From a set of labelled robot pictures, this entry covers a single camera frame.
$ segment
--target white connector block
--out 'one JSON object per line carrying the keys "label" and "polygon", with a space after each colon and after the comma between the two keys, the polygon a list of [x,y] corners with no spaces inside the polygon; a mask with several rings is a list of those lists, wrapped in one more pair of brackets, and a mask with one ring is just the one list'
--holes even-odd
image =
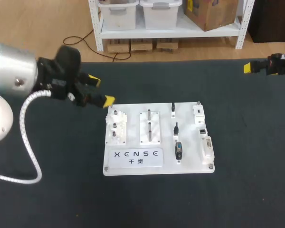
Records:
{"label": "white connector block", "polygon": [[109,107],[106,121],[105,144],[126,145],[127,115],[115,108]]}
{"label": "white connector block", "polygon": [[214,151],[212,146],[212,140],[210,136],[206,136],[201,139],[202,147],[202,163],[213,164],[214,162]]}
{"label": "white connector block", "polygon": [[200,104],[194,105],[193,113],[194,113],[194,123],[196,125],[205,123],[205,113],[202,105]]}

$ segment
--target wooden block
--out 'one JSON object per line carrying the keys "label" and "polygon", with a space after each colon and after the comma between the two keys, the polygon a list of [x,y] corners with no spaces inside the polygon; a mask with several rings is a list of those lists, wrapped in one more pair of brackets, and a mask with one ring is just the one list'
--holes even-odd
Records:
{"label": "wooden block", "polygon": [[131,51],[153,50],[152,39],[131,39]]}
{"label": "wooden block", "polygon": [[179,46],[179,39],[177,38],[160,38],[157,39],[156,48],[163,49],[177,49]]}
{"label": "wooden block", "polygon": [[107,42],[109,53],[128,53],[130,51],[129,39],[110,39]]}

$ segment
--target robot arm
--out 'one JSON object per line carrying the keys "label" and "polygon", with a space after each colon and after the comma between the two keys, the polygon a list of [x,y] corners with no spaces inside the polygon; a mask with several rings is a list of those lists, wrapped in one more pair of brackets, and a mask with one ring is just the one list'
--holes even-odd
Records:
{"label": "robot arm", "polygon": [[[100,79],[80,73],[81,57],[77,49],[61,46],[54,59],[40,57],[38,61],[27,51],[0,44],[0,94],[28,96],[20,111],[20,130],[28,154],[38,176],[33,180],[20,180],[0,175],[5,181],[32,184],[40,181],[42,173],[28,142],[24,116],[30,102],[47,96],[65,100],[69,98],[78,106],[87,104],[106,108],[113,105],[115,98],[102,95],[97,88]],[[9,104],[0,96],[0,140],[11,129],[13,113]]]}

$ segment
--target black mat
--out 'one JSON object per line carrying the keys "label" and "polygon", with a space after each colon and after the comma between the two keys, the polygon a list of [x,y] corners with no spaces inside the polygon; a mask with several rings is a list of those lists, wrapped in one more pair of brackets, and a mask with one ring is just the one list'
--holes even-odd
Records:
{"label": "black mat", "polygon": [[[248,60],[88,63],[117,103],[204,104],[214,174],[105,177],[107,110],[46,98],[28,109],[40,183],[0,181],[0,228],[285,228],[285,76],[244,75]],[[34,178],[20,137],[23,100],[0,144],[0,173]]]}

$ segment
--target mounting screw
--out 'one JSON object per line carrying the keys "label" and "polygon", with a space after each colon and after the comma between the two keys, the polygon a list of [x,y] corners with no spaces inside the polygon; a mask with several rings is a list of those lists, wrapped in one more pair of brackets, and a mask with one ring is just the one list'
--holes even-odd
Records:
{"label": "mounting screw", "polygon": [[24,84],[24,81],[22,79],[17,79],[15,80],[15,86],[21,87]]}
{"label": "mounting screw", "polygon": [[51,84],[47,84],[47,89],[51,89],[52,85]]}

